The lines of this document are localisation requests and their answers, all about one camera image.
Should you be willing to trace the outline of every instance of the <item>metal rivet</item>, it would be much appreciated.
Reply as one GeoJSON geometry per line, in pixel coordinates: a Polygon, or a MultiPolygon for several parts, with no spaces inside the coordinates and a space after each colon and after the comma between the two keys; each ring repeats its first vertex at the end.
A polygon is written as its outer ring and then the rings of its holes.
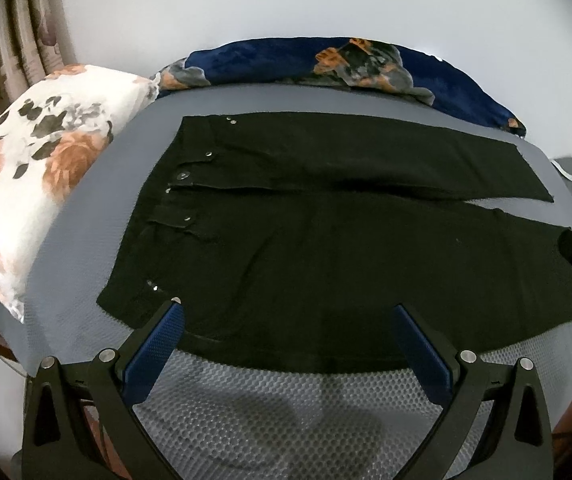
{"type": "Polygon", "coordinates": [[[527,357],[522,357],[520,359],[520,365],[522,366],[522,368],[524,370],[532,370],[533,367],[535,366],[532,361],[530,359],[528,359],[527,357]]]}
{"type": "Polygon", "coordinates": [[[105,350],[99,352],[99,361],[102,363],[109,363],[115,358],[116,355],[117,354],[112,348],[106,348],[105,350]]]}
{"type": "Polygon", "coordinates": [[[472,352],[470,350],[461,351],[460,357],[461,360],[466,363],[474,363],[475,361],[477,361],[477,356],[475,355],[475,352],[472,352]]]}
{"type": "Polygon", "coordinates": [[[51,368],[54,365],[54,357],[49,355],[48,357],[44,357],[43,359],[41,359],[41,367],[45,368],[46,370],[48,370],[48,368],[51,368]]]}

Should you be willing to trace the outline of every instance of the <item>floral pillow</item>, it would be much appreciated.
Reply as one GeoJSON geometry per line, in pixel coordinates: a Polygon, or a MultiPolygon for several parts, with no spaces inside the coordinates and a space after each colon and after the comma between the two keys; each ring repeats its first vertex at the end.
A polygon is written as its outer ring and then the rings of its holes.
{"type": "Polygon", "coordinates": [[[23,321],[26,277],[67,196],[158,93],[159,78],[69,65],[0,115],[0,302],[16,319],[23,321]]]}

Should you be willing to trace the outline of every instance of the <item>black jeans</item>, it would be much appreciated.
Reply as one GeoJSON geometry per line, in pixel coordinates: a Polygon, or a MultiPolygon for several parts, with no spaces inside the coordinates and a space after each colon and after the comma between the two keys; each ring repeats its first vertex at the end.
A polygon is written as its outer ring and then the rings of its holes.
{"type": "Polygon", "coordinates": [[[130,326],[179,296],[179,348],[229,365],[405,365],[389,310],[487,351],[572,320],[562,228],[460,202],[551,200],[512,144],[371,118],[184,118],[98,303],[130,326]]]}

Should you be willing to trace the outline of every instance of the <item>navy blue blanket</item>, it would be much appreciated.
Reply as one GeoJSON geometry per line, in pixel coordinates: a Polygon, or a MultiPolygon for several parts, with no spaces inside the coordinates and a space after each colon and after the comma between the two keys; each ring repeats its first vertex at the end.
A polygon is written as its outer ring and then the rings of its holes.
{"type": "Polygon", "coordinates": [[[264,38],[198,50],[160,70],[161,92],[227,83],[291,83],[404,96],[525,137],[514,114],[469,76],[422,52],[361,38],[264,38]]]}

